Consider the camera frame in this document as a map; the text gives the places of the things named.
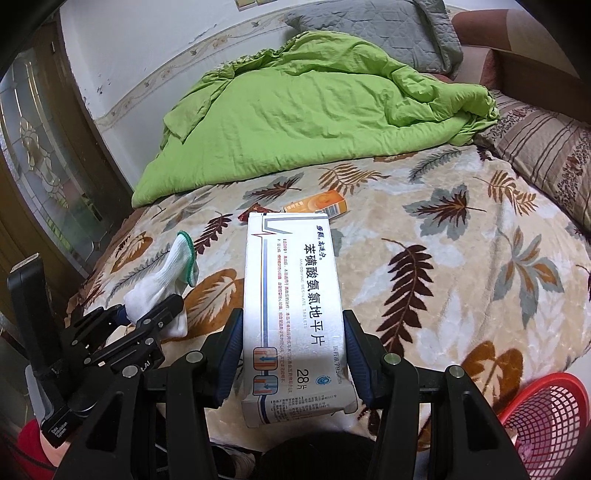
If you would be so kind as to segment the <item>red sleeve forearm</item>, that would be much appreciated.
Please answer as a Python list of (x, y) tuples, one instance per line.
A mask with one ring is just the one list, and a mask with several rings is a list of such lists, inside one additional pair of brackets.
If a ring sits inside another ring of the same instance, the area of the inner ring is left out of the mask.
[(38, 422), (35, 419), (29, 421), (11, 449), (17, 471), (23, 479), (52, 480), (54, 477), (56, 468), (43, 451), (40, 433)]

